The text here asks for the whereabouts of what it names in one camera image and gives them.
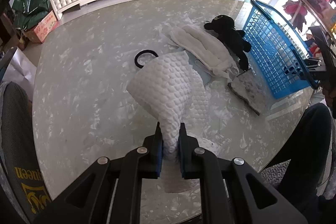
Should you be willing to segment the blue plastic basket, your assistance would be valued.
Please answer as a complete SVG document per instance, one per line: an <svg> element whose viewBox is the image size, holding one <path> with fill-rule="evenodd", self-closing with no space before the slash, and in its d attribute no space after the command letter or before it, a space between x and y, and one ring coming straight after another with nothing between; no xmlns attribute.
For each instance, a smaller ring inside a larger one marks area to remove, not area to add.
<svg viewBox="0 0 336 224"><path fill-rule="evenodd" d="M312 55L292 24L271 5L258 0L250 4L245 39L273 97L280 99L307 87L317 89L319 82L305 63Z"/></svg>

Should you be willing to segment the black plush toy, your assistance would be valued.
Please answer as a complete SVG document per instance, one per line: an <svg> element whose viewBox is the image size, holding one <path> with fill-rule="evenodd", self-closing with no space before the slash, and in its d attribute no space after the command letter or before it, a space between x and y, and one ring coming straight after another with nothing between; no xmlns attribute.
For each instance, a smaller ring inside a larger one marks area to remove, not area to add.
<svg viewBox="0 0 336 224"><path fill-rule="evenodd" d="M245 31L235 28L235 21L227 15L218 15L204 24L205 30L213 31L218 39L238 58L239 67L243 71L249 69L246 53L251 51L251 44L244 39Z"/></svg>

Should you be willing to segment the cardboard box with red print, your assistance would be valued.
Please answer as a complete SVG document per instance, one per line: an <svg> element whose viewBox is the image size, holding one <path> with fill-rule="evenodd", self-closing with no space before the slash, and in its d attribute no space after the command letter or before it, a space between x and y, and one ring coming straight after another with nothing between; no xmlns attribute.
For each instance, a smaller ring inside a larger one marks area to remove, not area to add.
<svg viewBox="0 0 336 224"><path fill-rule="evenodd" d="M50 11L34 28L23 31L26 38L32 43L43 43L47 35L58 27L58 20L53 11Z"/></svg>

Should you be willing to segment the light blue cloth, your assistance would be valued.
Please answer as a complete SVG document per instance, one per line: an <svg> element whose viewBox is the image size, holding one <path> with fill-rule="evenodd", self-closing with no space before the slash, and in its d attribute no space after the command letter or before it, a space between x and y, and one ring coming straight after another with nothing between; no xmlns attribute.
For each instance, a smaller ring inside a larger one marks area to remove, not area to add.
<svg viewBox="0 0 336 224"><path fill-rule="evenodd" d="M195 70L200 75L203 84L207 85L212 78L211 72L192 53L190 53L189 51L187 51L186 53L189 57L189 64L193 67L193 70Z"/></svg>

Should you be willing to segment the dark chair with yellow print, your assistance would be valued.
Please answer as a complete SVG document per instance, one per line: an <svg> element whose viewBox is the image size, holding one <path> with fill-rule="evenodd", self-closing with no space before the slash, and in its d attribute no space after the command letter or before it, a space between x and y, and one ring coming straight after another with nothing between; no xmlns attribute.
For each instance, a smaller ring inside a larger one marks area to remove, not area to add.
<svg viewBox="0 0 336 224"><path fill-rule="evenodd" d="M1 82L1 163L29 223L51 203L35 150L31 102L14 82Z"/></svg>

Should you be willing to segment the white fluffy ribbed mat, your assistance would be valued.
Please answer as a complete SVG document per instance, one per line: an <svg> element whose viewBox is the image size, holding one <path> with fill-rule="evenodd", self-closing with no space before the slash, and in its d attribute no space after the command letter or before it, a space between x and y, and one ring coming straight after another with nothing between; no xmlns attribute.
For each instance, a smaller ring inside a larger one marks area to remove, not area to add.
<svg viewBox="0 0 336 224"><path fill-rule="evenodd" d="M232 80L239 74L226 46L200 27L178 24L171 26L168 34L173 43L192 53L213 75Z"/></svg>

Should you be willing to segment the green plastic bag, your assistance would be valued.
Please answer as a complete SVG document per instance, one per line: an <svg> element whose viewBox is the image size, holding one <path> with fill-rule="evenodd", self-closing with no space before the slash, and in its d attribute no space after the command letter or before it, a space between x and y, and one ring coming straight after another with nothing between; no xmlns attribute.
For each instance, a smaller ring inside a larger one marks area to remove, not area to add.
<svg viewBox="0 0 336 224"><path fill-rule="evenodd" d="M14 0L14 25L26 31L36 26L50 12L50 0Z"/></svg>

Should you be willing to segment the grey stained cloth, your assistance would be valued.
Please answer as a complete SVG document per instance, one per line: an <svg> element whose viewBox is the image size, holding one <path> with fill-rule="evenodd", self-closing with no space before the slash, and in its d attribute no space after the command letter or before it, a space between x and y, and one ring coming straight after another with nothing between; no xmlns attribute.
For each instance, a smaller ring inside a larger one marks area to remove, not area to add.
<svg viewBox="0 0 336 224"><path fill-rule="evenodd" d="M258 116L268 109L270 94L263 79L248 69L240 73L230 83L228 88Z"/></svg>

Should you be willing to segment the white paper bag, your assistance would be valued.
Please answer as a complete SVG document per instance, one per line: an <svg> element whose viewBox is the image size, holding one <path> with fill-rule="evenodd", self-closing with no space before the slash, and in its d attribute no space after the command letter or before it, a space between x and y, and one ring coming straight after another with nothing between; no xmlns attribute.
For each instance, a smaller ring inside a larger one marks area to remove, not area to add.
<svg viewBox="0 0 336 224"><path fill-rule="evenodd" d="M11 47L1 59L1 81L18 84L33 100L37 67L18 48Z"/></svg>

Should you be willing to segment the white quilted bubble cloth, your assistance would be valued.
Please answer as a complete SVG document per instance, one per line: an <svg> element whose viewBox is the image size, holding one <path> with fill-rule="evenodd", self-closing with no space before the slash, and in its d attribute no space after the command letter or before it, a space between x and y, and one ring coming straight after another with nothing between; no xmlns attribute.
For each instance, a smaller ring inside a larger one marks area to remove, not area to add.
<svg viewBox="0 0 336 224"><path fill-rule="evenodd" d="M203 81L189 63L185 51L168 53L144 65L131 79L127 90L157 121L163 139L163 167L160 175L167 193L191 190L196 180L182 178L178 158L181 123L201 147L214 154L219 145L205 137L209 101Z"/></svg>

